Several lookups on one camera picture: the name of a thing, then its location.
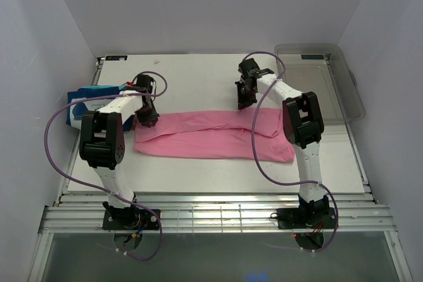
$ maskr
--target wire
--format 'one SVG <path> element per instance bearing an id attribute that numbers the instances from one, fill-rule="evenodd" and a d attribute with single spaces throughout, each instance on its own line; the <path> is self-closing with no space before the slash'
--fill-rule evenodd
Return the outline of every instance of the wire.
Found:
<path id="1" fill-rule="evenodd" d="M 277 62 L 279 62 L 282 66 L 282 72 L 276 77 L 276 79 L 273 81 L 273 83 L 267 88 L 266 92 L 264 92 L 262 98 L 258 101 L 257 107 L 256 107 L 256 111 L 254 112 L 254 117 L 252 119 L 252 127 L 251 127 L 251 145 L 252 145 L 252 153 L 254 155 L 254 161 L 256 161 L 256 165 L 258 170 L 261 172 L 261 174 L 267 179 L 267 181 L 277 184 L 277 185 L 282 185 L 282 186 L 295 186 L 295 185 L 302 185 L 302 184 L 317 184 L 320 187 L 322 187 L 327 194 L 330 196 L 330 199 L 333 202 L 334 205 L 334 209 L 335 209 L 335 227 L 334 230 L 332 232 L 332 235 L 330 236 L 328 242 L 322 246 L 322 248 L 319 248 L 317 250 L 315 250 L 315 252 L 320 252 L 325 250 L 326 248 L 328 248 L 328 246 L 332 243 L 332 241 L 335 238 L 336 235 L 336 231 L 338 229 L 338 222 L 339 222 L 339 213 L 338 213 L 338 206 L 335 202 L 335 198 L 333 197 L 332 192 L 322 183 L 318 182 L 318 181 L 298 181 L 298 182 L 291 182 L 291 183 L 287 183 L 287 182 L 279 182 L 276 181 L 274 179 L 272 179 L 269 175 L 267 175 L 267 173 L 265 173 L 265 171 L 263 170 L 263 168 L 260 165 L 260 161 L 258 160 L 257 157 L 257 151 L 256 151 L 256 141 L 255 141 L 255 128 L 256 128 L 256 122 L 257 122 L 257 116 L 258 116 L 258 111 L 260 110 L 260 107 L 262 106 L 262 103 L 264 101 L 264 99 L 267 97 L 267 95 L 269 94 L 269 92 L 272 90 L 273 86 L 276 85 L 276 83 L 278 82 L 278 80 L 280 80 L 285 72 L 286 72 L 286 66 L 284 64 L 284 62 L 280 59 L 279 56 L 277 56 L 276 54 L 270 53 L 270 52 L 264 52 L 264 51 L 256 51 L 256 52 L 252 52 L 248 55 L 246 55 L 243 59 L 243 61 L 245 61 L 246 59 L 248 59 L 250 56 L 254 55 L 254 54 L 266 54 L 266 55 L 271 55 L 272 57 L 274 57 L 276 59 Z"/>
<path id="2" fill-rule="evenodd" d="M 135 254 L 130 254 L 129 252 L 127 253 L 127 255 L 129 255 L 129 256 L 137 259 L 137 260 L 140 260 L 140 261 L 148 261 L 148 260 L 153 259 L 156 256 L 157 252 L 159 252 L 160 247 L 161 247 L 161 245 L 163 243 L 163 228 L 162 228 L 162 224 L 160 222 L 160 218 L 159 218 L 158 214 L 156 214 L 152 209 L 150 209 L 150 208 L 148 208 L 148 207 L 146 207 L 144 205 L 141 205 L 141 204 L 136 203 L 134 201 L 130 201 L 130 200 L 128 200 L 128 199 L 120 196 L 119 194 L 112 193 L 112 191 L 108 190 L 107 188 L 103 188 L 102 186 L 98 186 L 98 185 L 95 185 L 95 184 L 92 184 L 92 183 L 88 183 L 88 182 L 84 182 L 84 181 L 78 180 L 78 179 L 73 178 L 72 176 L 66 174 L 53 161 L 52 155 L 50 154 L 50 150 L 49 150 L 49 147 L 48 147 L 48 132 L 50 130 L 50 126 L 52 125 L 52 122 L 54 121 L 54 119 L 62 111 L 68 109 L 69 107 L 71 107 L 73 105 L 79 104 L 81 102 L 92 101 L 92 100 L 101 100 L 101 99 L 109 99 L 109 98 L 121 98 L 121 97 L 125 97 L 125 96 L 150 96 L 150 97 L 159 97 L 159 96 L 163 95 L 166 92 L 166 90 L 167 90 L 167 81 L 166 81 L 166 79 L 162 75 L 160 75 L 160 74 L 158 74 L 156 72 L 150 72 L 150 71 L 141 72 L 140 74 L 153 74 L 153 75 L 157 75 L 158 77 L 160 77 L 163 80 L 163 82 L 165 82 L 165 88 L 159 94 L 147 94 L 147 93 L 143 93 L 143 92 L 137 92 L 137 93 L 125 94 L 125 95 L 123 95 L 123 94 L 115 94 L 115 95 L 92 97 L 92 98 L 86 98 L 86 99 L 82 99 L 82 100 L 77 100 L 77 101 L 71 102 L 71 103 L 63 106 L 57 112 L 55 112 L 53 114 L 53 116 L 51 116 L 51 118 L 48 120 L 48 122 L 46 124 L 46 128 L 44 130 L 44 150 L 46 152 L 46 156 L 47 156 L 48 162 L 51 164 L 51 166 L 54 168 L 54 170 L 56 170 L 56 172 L 58 172 L 63 177 L 65 177 L 68 180 L 71 180 L 71 181 L 73 181 L 75 183 L 78 183 L 78 184 L 81 184 L 81 185 L 88 186 L 90 188 L 95 188 L 97 190 L 103 191 L 103 192 L 105 192 L 105 193 L 107 193 L 107 194 L 109 194 L 111 196 L 114 196 L 115 198 L 119 199 L 120 201 L 123 201 L 124 203 L 127 203 L 127 204 L 133 205 L 135 207 L 144 209 L 144 210 L 148 211 L 150 214 L 152 214 L 153 216 L 155 216 L 157 218 L 157 223 L 159 224 L 160 238 L 159 238 L 159 243 L 158 243 L 156 249 L 154 250 L 154 252 L 150 256 L 148 256 L 146 258 L 139 257 L 139 256 L 137 256 Z"/>

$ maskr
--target pink cloth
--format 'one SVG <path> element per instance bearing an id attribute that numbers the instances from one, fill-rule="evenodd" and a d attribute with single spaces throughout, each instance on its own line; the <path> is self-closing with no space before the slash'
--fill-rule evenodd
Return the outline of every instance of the pink cloth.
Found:
<path id="1" fill-rule="evenodd" d="M 253 159 L 251 124 L 254 108 L 238 112 L 211 110 L 163 114 L 155 127 L 137 124 L 134 149 L 158 157 Z M 294 151 L 282 133 L 281 111 L 262 108 L 256 122 L 260 160 L 292 162 Z"/>

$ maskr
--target purple cable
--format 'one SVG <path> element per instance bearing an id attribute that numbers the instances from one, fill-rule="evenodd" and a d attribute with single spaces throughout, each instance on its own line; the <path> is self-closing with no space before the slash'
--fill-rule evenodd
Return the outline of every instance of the purple cable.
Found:
<path id="1" fill-rule="evenodd" d="M 158 74 L 156 72 L 149 72 L 149 71 L 141 72 L 140 74 L 153 74 L 153 75 L 157 75 L 158 77 L 162 78 L 162 80 L 165 82 L 165 88 L 159 94 L 147 94 L 147 93 L 143 93 L 143 92 L 138 92 L 138 93 L 133 93 L 133 94 L 125 94 L 125 95 L 123 95 L 123 94 L 115 94 L 115 95 L 92 97 L 92 98 L 86 98 L 86 99 L 82 99 L 82 100 L 77 100 L 75 102 L 71 102 L 71 103 L 63 106 L 57 112 L 55 112 L 53 114 L 53 116 L 51 116 L 51 118 L 48 120 L 48 122 L 46 124 L 46 129 L 44 130 L 44 150 L 46 151 L 48 162 L 50 162 L 50 164 L 51 164 L 51 166 L 53 166 L 54 170 L 56 170 L 63 177 L 65 177 L 68 180 L 71 180 L 71 181 L 73 181 L 75 183 L 82 184 L 82 185 L 88 186 L 90 188 L 95 188 L 95 189 L 98 189 L 100 191 L 106 192 L 107 194 L 110 194 L 110 195 L 116 197 L 117 199 L 119 199 L 119 200 L 121 200 L 121 201 L 123 201 L 125 203 L 128 203 L 130 205 L 133 205 L 133 206 L 136 206 L 138 208 L 142 208 L 142 209 L 148 211 L 149 213 L 153 214 L 153 216 L 155 216 L 157 218 L 157 222 L 159 224 L 159 230 L 160 230 L 160 239 L 159 239 L 159 244 L 157 245 L 157 247 L 154 250 L 154 252 L 149 257 L 146 257 L 146 258 L 139 257 L 139 256 L 137 256 L 135 254 L 131 254 L 130 252 L 127 253 L 127 255 L 129 255 L 130 257 L 133 257 L 133 258 L 135 258 L 137 260 L 140 260 L 140 261 L 148 261 L 148 260 L 153 259 L 156 256 L 157 252 L 159 251 L 159 249 L 160 249 L 160 247 L 161 247 L 161 245 L 163 243 L 163 228 L 162 228 L 162 224 L 160 222 L 159 216 L 153 210 L 151 210 L 150 208 L 148 208 L 148 207 L 146 207 L 144 205 L 141 205 L 139 203 L 136 203 L 134 201 L 130 201 L 128 199 L 125 199 L 125 198 L 123 198 L 122 196 L 120 196 L 118 194 L 114 194 L 114 193 L 112 193 L 112 191 L 108 190 L 107 188 L 103 188 L 101 186 L 98 186 L 98 185 L 95 185 L 95 184 L 92 184 L 92 183 L 88 183 L 88 182 L 84 182 L 84 181 L 78 180 L 78 179 L 73 178 L 72 176 L 66 174 L 53 161 L 53 158 L 52 158 L 52 156 L 50 154 L 50 150 L 48 148 L 48 131 L 50 130 L 50 126 L 52 125 L 52 122 L 53 122 L 54 118 L 56 118 L 62 111 L 68 109 L 69 107 L 71 107 L 73 105 L 76 105 L 76 104 L 79 104 L 79 103 L 82 103 L 82 102 L 88 102 L 88 101 L 91 101 L 91 100 L 103 100 L 103 99 L 110 99 L 110 98 L 120 98 L 120 97 L 125 97 L 125 96 L 150 96 L 150 97 L 158 97 L 158 96 L 163 95 L 166 92 L 166 90 L 167 90 L 167 81 L 166 81 L 166 79 L 162 75 L 160 75 L 160 74 Z"/>
<path id="2" fill-rule="evenodd" d="M 335 228 L 328 240 L 328 242 L 322 246 L 322 248 L 319 248 L 317 250 L 315 250 L 315 252 L 320 252 L 325 250 L 334 240 L 335 235 L 336 235 L 336 231 L 338 229 L 338 222 L 339 222 L 339 213 L 338 213 L 338 206 L 335 202 L 335 198 L 333 197 L 332 192 L 322 183 L 319 183 L 318 181 L 298 181 L 298 182 L 291 182 L 291 183 L 285 183 L 285 182 L 279 182 L 276 180 L 273 180 L 269 175 L 267 175 L 267 173 L 265 173 L 265 171 L 263 170 L 263 168 L 260 165 L 260 161 L 258 160 L 257 157 L 257 151 L 256 151 L 256 141 L 255 141 L 255 127 L 256 127 L 256 122 L 257 122 L 257 116 L 258 116 L 258 111 L 260 110 L 260 107 L 262 106 L 263 100 L 266 98 L 266 96 L 268 95 L 268 93 L 272 90 L 272 87 L 276 85 L 276 83 L 278 82 L 279 79 L 282 78 L 282 76 L 284 76 L 285 72 L 286 72 L 286 67 L 284 62 L 280 59 L 280 57 L 278 57 L 276 54 L 270 53 L 270 52 L 264 52 L 264 51 L 256 51 L 256 52 L 252 52 L 250 54 L 248 54 L 246 57 L 244 57 L 243 61 L 246 60 L 247 58 L 249 58 L 250 56 L 254 55 L 254 54 L 267 54 L 267 55 L 271 55 L 273 56 L 279 63 L 281 63 L 282 65 L 282 72 L 278 75 L 278 77 L 276 77 L 275 81 L 273 81 L 273 83 L 269 86 L 269 88 L 266 90 L 266 92 L 264 92 L 262 98 L 258 101 L 257 107 L 256 107 L 256 111 L 254 113 L 254 117 L 252 119 L 252 127 L 251 127 L 251 145 L 252 145 L 252 153 L 254 155 L 254 160 L 256 161 L 256 165 L 257 168 L 259 169 L 259 171 L 261 172 L 261 174 L 263 174 L 263 176 L 270 181 L 271 183 L 277 184 L 277 185 L 282 185 L 282 186 L 294 186 L 294 185 L 302 185 L 302 184 L 317 184 L 320 187 L 322 187 L 327 194 L 330 196 L 330 199 L 333 202 L 333 206 L 335 209 Z M 273 246 L 274 248 L 281 248 L 281 249 L 291 249 L 289 247 L 277 247 L 277 246 Z M 313 252 L 310 249 L 304 249 L 308 252 Z"/>

